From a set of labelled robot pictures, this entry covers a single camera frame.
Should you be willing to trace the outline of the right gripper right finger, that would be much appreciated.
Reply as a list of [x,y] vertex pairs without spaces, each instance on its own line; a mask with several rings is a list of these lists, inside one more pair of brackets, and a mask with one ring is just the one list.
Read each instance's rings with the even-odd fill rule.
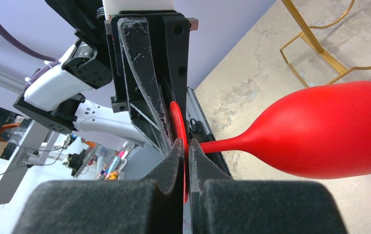
[[311,181],[234,180],[189,144],[195,234],[345,234],[331,193]]

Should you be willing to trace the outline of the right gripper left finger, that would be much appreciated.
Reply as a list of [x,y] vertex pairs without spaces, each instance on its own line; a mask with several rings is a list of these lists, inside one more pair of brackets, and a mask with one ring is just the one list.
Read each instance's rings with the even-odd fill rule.
[[180,234],[184,144],[139,180],[52,180],[40,184],[15,234]]

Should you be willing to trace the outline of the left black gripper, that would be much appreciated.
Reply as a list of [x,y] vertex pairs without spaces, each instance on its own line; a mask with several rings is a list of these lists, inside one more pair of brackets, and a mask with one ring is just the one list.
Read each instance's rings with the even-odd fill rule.
[[163,155],[173,144],[171,103],[185,116],[190,22],[174,10],[121,11],[105,22],[115,97]]

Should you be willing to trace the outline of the red wine glass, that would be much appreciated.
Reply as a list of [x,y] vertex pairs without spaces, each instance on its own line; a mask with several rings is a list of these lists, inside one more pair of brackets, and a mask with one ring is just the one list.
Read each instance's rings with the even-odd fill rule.
[[247,152],[312,179],[371,174],[371,81],[315,86],[270,105],[242,134],[198,143],[203,153]]

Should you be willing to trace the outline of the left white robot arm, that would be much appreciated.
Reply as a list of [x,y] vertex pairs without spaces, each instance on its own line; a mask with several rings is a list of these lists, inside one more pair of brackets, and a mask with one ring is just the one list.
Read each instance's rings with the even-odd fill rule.
[[104,132],[150,143],[176,140],[170,104],[186,110],[190,32],[198,20],[171,0],[50,0],[77,42],[36,72],[15,108],[49,130]]

